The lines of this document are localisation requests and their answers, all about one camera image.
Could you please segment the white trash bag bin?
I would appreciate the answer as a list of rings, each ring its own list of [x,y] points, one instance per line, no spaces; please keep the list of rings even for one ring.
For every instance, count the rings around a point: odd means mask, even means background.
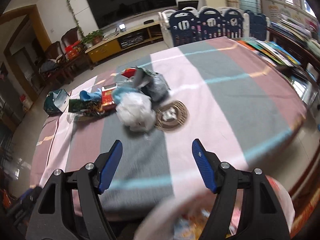
[[[215,194],[204,187],[161,201],[134,239],[286,239],[295,210],[289,193],[270,176],[249,174]]]

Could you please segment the dark green snack wrapper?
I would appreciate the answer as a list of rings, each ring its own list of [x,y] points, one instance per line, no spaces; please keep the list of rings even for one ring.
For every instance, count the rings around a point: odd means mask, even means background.
[[[101,102],[82,101],[80,99],[69,99],[68,112],[83,116],[100,116],[105,114]]]

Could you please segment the white crumpled plastic bag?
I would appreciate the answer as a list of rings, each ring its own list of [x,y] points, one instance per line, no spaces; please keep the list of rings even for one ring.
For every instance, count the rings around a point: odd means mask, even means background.
[[[148,132],[156,121],[150,97],[137,92],[122,96],[116,107],[116,114],[120,122],[133,132]]]

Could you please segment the blue knit sock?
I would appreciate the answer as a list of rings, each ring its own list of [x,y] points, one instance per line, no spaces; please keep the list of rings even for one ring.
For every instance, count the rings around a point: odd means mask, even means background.
[[[82,90],[79,93],[80,96],[80,100],[81,101],[95,101],[95,102],[99,102],[102,100],[102,91],[100,88],[97,89],[97,91],[93,92],[93,93],[89,93],[86,90]]]

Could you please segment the red cigarette box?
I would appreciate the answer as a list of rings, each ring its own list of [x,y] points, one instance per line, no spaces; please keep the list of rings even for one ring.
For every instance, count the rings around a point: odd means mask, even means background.
[[[110,111],[115,109],[116,103],[112,98],[113,91],[117,88],[117,84],[106,85],[101,88],[102,94],[102,107],[104,111]]]

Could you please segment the light blue plastic bag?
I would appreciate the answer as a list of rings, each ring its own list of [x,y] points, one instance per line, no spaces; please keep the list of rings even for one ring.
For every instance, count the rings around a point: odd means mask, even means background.
[[[112,99],[116,105],[120,104],[122,97],[127,93],[139,93],[139,90],[132,87],[117,87],[112,92]]]

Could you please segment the plaid pink grey tablecloth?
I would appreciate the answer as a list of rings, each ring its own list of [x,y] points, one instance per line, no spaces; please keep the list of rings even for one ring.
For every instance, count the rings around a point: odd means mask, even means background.
[[[170,131],[137,133],[116,113],[49,117],[36,145],[31,185],[43,186],[58,168],[78,170],[120,140],[123,155],[100,201],[115,219],[138,216],[164,198],[204,188],[191,153],[194,139],[220,160],[251,170],[268,162],[306,117],[306,106],[280,73],[225,37],[159,51],[131,66],[164,76],[168,102],[187,108],[185,123]]]

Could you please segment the green gift bag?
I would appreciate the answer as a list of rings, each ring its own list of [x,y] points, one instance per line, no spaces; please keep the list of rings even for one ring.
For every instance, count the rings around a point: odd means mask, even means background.
[[[69,94],[65,89],[50,91],[43,104],[43,110],[49,116],[61,115],[67,108]]]

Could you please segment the grey foil bag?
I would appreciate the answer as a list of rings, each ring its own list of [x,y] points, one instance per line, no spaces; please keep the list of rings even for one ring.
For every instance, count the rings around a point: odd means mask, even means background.
[[[153,102],[164,100],[170,89],[162,74],[138,67],[133,77],[133,87],[150,97]]]

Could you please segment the red snack wrapper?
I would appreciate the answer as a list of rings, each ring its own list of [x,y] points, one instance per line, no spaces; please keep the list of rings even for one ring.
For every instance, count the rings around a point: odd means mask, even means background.
[[[121,76],[124,76],[128,79],[132,78],[135,76],[137,68],[126,68],[121,72]]]

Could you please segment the red gift box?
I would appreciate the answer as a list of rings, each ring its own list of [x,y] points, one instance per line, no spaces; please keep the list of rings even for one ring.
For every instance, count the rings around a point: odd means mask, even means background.
[[[73,60],[74,58],[78,57],[85,51],[85,45],[82,41],[78,40],[73,45],[69,45],[65,48],[66,57],[68,60]]]

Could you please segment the potted green plant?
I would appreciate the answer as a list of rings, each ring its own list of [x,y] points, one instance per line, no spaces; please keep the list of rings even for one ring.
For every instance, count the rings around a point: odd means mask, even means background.
[[[103,32],[101,30],[93,31],[87,34],[83,39],[82,42],[84,44],[91,43],[92,45],[96,45],[103,40]]]

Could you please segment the stack of books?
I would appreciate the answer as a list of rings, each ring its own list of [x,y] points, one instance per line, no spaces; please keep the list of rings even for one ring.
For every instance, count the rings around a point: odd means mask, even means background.
[[[261,41],[255,38],[242,38],[238,40],[246,48],[263,57],[274,66],[299,67],[301,63],[285,49],[272,41]]]

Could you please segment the dark wooden side table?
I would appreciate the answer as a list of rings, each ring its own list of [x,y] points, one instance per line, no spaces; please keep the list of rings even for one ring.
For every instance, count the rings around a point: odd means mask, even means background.
[[[311,106],[319,97],[319,59],[304,47],[304,43],[294,40],[292,34],[286,35],[271,27],[267,32],[267,43],[275,57],[284,66],[297,68],[296,75],[305,86],[302,99]]]

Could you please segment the yellow wooden TV cabinet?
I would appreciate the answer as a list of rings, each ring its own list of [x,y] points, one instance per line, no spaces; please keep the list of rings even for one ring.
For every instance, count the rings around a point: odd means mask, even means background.
[[[160,23],[152,22],[114,34],[112,37],[108,37],[88,48],[85,54],[89,56],[93,63],[97,63],[128,49],[160,40],[163,40]]]

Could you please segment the navy white baby fence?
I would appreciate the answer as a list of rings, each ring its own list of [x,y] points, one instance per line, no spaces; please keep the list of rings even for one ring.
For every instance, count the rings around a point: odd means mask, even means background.
[[[158,18],[164,42],[170,48],[218,37],[234,40],[253,37],[264,41],[268,39],[270,26],[270,19],[264,14],[233,7],[168,9],[159,12]]]

